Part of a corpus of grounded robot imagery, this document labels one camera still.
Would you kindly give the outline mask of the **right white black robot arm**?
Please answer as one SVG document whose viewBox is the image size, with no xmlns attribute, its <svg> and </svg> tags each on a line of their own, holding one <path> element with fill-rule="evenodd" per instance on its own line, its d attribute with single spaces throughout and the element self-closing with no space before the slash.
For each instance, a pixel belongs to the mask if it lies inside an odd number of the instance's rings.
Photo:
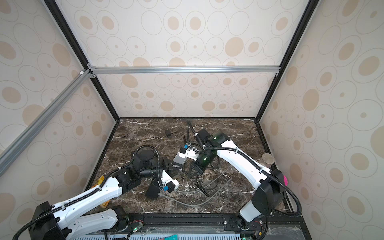
<svg viewBox="0 0 384 240">
<path fill-rule="evenodd" d="M 283 213 L 287 217 L 299 217 L 302 205 L 296 194 L 284 182 L 284 175 L 278 169 L 271 170 L 252 159 L 242 151 L 226 134 L 219 132 L 211 135 L 206 129 L 196 131 L 190 121 L 186 122 L 187 149 L 198 147 L 196 160 L 191 163 L 188 176 L 194 179 L 199 188 L 202 187 L 199 177 L 205 172 L 215 158 L 231 164 L 253 186 L 255 193 L 252 199 L 238 212 L 240 224 L 246 225 L 260 216 L 268 216 L 288 194 L 295 201 L 297 209 L 292 213 Z"/>
</svg>

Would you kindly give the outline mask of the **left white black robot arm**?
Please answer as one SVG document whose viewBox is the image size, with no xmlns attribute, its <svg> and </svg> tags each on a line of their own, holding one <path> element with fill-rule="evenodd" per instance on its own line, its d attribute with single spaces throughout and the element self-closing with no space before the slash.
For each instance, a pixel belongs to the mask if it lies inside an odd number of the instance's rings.
<svg viewBox="0 0 384 240">
<path fill-rule="evenodd" d="M 99 230 L 125 230 L 127 215 L 120 207 L 100 214 L 89 215 L 88 212 L 133 190 L 146 178 L 153 180 L 150 194 L 158 194 L 161 190 L 172 192 L 179 187 L 173 177 L 182 167 L 180 163 L 161 159 L 156 148 L 140 146 L 127 165 L 109 172 L 99 185 L 54 205 L 40 204 L 32 220 L 21 227 L 13 239 L 19 239 L 25 231 L 32 240 L 72 240 Z"/>
</svg>

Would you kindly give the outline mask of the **small black power adapter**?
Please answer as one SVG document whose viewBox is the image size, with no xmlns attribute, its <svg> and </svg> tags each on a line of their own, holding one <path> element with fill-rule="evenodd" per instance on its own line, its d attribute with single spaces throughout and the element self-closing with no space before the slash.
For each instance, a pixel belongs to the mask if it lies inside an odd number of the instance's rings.
<svg viewBox="0 0 384 240">
<path fill-rule="evenodd" d="M 171 132 L 171 130 L 165 130 L 165 134 L 166 134 L 166 137 L 169 138 L 174 134 L 174 132 Z"/>
</svg>

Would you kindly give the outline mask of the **white network switch box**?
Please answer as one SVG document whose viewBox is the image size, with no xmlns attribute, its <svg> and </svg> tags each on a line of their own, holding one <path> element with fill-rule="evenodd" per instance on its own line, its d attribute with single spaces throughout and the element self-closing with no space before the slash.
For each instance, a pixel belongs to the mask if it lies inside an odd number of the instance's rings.
<svg viewBox="0 0 384 240">
<path fill-rule="evenodd" d="M 177 153 L 177 155 L 174 157 L 172 164 L 174 167 L 181 167 L 185 164 L 187 161 L 187 157 L 183 153 Z"/>
</svg>

